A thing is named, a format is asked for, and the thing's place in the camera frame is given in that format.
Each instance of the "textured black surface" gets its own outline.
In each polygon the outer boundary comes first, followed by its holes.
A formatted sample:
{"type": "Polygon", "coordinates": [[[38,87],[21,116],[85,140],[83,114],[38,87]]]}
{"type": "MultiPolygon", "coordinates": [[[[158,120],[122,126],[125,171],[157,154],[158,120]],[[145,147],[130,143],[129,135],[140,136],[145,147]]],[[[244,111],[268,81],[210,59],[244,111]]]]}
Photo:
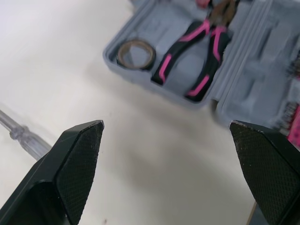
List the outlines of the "textured black surface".
{"type": "Polygon", "coordinates": [[[235,123],[230,130],[248,186],[268,223],[276,225],[299,191],[299,177],[261,133],[235,123]]]}
{"type": "Polygon", "coordinates": [[[84,130],[56,179],[56,186],[73,225],[80,221],[95,176],[103,124],[84,130]]]}

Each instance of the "pink and black pliers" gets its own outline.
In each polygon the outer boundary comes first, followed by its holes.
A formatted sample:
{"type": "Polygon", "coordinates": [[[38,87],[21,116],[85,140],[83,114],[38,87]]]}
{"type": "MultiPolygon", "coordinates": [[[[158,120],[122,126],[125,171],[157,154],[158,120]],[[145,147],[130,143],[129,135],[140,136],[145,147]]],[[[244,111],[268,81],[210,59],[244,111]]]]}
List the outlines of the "pink and black pliers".
{"type": "Polygon", "coordinates": [[[237,5],[236,0],[223,0],[213,8],[209,17],[203,22],[192,22],[186,33],[164,55],[151,80],[159,85],[164,85],[180,55],[211,32],[206,62],[197,81],[185,94],[185,97],[191,101],[201,101],[210,87],[216,71],[221,66],[224,50],[231,41],[227,27],[234,18],[237,5]]]}

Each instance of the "tool case lid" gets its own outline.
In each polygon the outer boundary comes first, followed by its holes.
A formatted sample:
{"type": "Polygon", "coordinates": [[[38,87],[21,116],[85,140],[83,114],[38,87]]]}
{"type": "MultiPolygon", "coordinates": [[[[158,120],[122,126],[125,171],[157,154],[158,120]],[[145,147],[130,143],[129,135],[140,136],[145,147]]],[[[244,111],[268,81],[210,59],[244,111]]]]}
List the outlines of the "tool case lid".
{"type": "Polygon", "coordinates": [[[195,0],[131,1],[136,8],[134,15],[103,52],[112,71],[185,107],[199,109],[216,100],[217,118],[226,126],[232,120],[274,126],[283,114],[285,103],[290,100],[287,89],[291,81],[286,70],[295,57],[294,49],[300,34],[297,22],[300,3],[241,0],[229,26],[233,36],[225,50],[222,66],[203,100],[193,103],[183,96],[200,74],[209,37],[180,56],[165,85],[158,86],[150,78],[168,48],[193,20],[204,20],[209,9],[199,9],[195,0]],[[117,64],[118,48],[133,38],[143,39],[155,48],[157,59],[151,71],[129,70],[117,64]]]}

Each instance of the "white table surface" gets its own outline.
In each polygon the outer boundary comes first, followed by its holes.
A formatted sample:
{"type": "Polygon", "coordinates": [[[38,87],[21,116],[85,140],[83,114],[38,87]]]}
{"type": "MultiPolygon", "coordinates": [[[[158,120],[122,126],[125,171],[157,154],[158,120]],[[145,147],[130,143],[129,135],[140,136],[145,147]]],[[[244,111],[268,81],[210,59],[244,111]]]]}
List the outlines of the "white table surface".
{"type": "MultiPolygon", "coordinates": [[[[81,225],[246,224],[254,199],[211,109],[184,109],[105,66],[132,13],[126,0],[0,1],[0,109],[51,145],[104,120],[81,225]]],[[[0,155],[3,205],[35,161],[1,127],[0,155]]]]}

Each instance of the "clear screwdriver handle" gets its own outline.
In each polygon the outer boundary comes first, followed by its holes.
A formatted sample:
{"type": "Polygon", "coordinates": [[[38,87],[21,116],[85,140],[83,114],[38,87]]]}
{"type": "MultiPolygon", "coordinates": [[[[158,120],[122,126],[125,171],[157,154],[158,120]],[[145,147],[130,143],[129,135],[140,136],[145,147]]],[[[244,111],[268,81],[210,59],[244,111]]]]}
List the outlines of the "clear screwdriver handle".
{"type": "Polygon", "coordinates": [[[27,127],[20,126],[12,118],[0,110],[0,124],[2,124],[13,140],[17,140],[22,148],[36,160],[47,154],[51,146],[41,137],[29,131],[27,127]]]}

